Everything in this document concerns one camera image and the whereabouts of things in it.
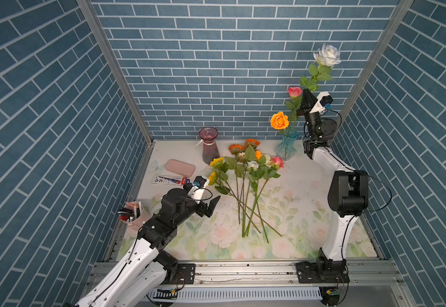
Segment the pink rose tall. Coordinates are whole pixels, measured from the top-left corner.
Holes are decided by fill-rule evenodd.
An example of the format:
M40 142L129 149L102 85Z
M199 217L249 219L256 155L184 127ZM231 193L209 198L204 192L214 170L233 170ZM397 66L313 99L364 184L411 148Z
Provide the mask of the pink rose tall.
M297 111L302 104L303 90L300 87L288 88L288 94L290 98L285 101L285 106L290 110L290 116L288 117L290 123L296 122L298 119Z

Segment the orange yellow rose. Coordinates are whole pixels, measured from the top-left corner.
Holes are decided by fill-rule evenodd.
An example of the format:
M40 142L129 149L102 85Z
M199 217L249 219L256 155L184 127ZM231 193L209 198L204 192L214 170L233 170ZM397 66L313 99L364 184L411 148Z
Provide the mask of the orange yellow rose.
M280 133L285 133L285 130L288 129L290 122L288 120L288 116L280 111L271 117L270 125L273 129L279 131Z

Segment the white rose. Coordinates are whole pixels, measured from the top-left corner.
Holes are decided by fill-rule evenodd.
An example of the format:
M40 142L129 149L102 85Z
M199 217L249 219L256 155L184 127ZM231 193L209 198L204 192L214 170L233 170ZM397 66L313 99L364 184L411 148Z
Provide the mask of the white rose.
M258 169L259 165L256 161L246 162L243 165L237 165L237 176L242 179L242 187L238 195L239 209L242 211L241 226L242 237L247 237L250 227L253 224L255 215L255 205L249 205L249 197L252 194L256 196L258 190Z
M316 92L320 82L330 81L334 67L342 62L341 52L332 45L324 44L313 57L314 62L307 68L310 76L300 80L301 88L310 92Z

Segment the orange gerbera flower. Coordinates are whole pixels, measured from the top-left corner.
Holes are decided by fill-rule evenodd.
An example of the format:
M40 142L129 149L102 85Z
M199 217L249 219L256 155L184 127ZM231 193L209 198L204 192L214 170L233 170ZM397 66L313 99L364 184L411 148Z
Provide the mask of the orange gerbera flower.
M249 147L252 147L256 150L260 144L261 143L256 139L246 139L244 142L244 148L247 149Z
M238 155L241 152L245 151L245 147L239 144L232 144L229 146L228 150L234 156Z

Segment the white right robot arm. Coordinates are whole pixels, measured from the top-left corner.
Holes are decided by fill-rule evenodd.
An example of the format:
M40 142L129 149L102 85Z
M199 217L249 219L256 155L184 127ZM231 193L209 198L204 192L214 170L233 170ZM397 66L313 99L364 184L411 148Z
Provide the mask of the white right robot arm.
M308 139L303 141L304 153L333 174L327 202L333 211L327 239L319 249L315 262L296 264L299 283L348 283L347 243L357 219L368 207L368 179L366 171L347 166L328 145L338 124L322 119L321 114L330 107L333 98L328 92L314 96L304 89L300 96L298 116L306 119Z

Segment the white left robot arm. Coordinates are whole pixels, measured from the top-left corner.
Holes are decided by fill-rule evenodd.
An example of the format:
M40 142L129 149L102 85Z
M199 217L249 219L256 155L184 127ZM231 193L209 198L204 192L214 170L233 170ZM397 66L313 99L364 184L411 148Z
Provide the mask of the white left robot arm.
M175 188L140 228L132 247L96 287L75 306L135 306L155 287L176 276L178 259L164 251L179 225L193 214L211 217L220 196L206 203L203 188Z

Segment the yellow sunflower lower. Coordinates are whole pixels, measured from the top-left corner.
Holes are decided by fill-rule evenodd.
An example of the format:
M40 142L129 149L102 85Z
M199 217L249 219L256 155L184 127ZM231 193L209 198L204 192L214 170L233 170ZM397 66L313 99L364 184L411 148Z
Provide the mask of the yellow sunflower lower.
M216 183L218 179L218 175L216 174L216 172L214 171L213 173L211 173L211 175L209 176L208 180L209 180L209 184L210 185L214 185Z

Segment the yellow sunflower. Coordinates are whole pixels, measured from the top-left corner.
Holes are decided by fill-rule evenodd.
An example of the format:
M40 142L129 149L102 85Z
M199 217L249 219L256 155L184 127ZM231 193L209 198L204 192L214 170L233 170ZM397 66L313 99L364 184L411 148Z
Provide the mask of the yellow sunflower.
M225 163L224 157L215 158L211 163L210 166L214 169L220 169Z
M216 183L218 179L218 175L216 174L216 172L214 171L213 173L211 173L211 175L209 176L208 180L209 180L209 184L210 185L214 185Z

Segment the yellow sunflower upper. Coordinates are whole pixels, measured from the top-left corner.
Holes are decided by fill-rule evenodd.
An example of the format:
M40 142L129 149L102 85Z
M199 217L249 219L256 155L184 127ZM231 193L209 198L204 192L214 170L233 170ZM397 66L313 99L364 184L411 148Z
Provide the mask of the yellow sunflower upper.
M225 163L224 157L215 158L211 163L210 166L214 169L220 169Z

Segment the purple glass vase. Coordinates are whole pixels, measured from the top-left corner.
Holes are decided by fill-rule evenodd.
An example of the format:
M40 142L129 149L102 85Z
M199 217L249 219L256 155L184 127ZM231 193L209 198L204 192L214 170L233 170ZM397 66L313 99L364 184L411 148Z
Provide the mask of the purple glass vase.
M219 133L214 127L204 127L199 131L199 137L203 143L203 161L210 164L214 159L220 157L216 139Z

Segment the beige gerbera flower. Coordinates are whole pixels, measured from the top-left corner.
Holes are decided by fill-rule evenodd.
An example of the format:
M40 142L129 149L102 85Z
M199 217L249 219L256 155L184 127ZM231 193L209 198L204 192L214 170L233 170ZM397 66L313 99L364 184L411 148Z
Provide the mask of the beige gerbera flower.
M245 152L238 153L237 154L237 161L245 164L248 161L248 159L246 157L246 153Z

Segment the blue glass vase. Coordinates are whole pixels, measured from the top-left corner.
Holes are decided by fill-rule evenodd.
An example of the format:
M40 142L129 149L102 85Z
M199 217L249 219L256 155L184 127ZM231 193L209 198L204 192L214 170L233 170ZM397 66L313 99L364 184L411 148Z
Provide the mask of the blue glass vase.
M294 143L299 134L295 128L286 128L281 131L282 141L276 147L276 156L282 158L283 161L290 160L297 152Z

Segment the floral table mat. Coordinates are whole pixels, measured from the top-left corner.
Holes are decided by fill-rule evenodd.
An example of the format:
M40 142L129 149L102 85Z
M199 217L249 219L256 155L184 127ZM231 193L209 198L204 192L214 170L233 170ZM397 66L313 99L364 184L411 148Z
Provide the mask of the floral table mat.
M238 216L236 199L223 195L212 217L189 217L165 250L179 260L316 258L333 217L327 193L319 181L270 180L259 189L257 207L249 195L246 217Z

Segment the glue stick package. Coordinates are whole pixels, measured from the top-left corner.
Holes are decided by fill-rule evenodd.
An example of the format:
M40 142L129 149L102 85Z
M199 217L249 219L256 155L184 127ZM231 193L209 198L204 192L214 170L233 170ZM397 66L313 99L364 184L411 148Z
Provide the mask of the glue stick package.
M155 175L152 178L151 183L165 185L185 185L190 183L190 179L181 176Z

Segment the pink rose small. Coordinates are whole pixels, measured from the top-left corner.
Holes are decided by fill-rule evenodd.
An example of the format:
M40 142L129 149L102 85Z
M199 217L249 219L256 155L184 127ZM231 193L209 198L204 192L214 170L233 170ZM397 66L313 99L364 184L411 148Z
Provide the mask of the pink rose small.
M255 215L253 217L253 224L250 227L248 236L250 235L251 230L262 232L264 239L267 243L269 243L268 229L274 230L277 234L279 234L279 232L275 230L274 227L271 226L270 223L263 217L263 213L261 212L260 208L260 198L270 179L278 179L280 177L278 171L283 168L284 162L280 157L270 157L269 155L262 155L260 160L255 159L253 161L256 161L259 165L257 174L258 190L256 196L251 193L249 197L249 205L255 205Z

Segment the pink pen cup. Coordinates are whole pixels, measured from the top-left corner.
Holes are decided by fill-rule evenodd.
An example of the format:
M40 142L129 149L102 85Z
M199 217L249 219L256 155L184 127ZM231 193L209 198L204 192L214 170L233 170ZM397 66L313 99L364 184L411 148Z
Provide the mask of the pink pen cup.
M151 214L141 202L125 203L118 209L118 215L119 219L133 230L139 230L151 218Z

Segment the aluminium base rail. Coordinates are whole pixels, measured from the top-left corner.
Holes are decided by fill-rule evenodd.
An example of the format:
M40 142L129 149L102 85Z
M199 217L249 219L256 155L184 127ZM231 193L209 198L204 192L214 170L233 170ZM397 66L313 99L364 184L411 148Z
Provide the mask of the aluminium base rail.
M337 306L356 290L400 303L405 283L391 260L353 260L321 277L311 262L292 260L178 262L167 254L99 263L90 292L77 306L158 306L180 303L318 300Z

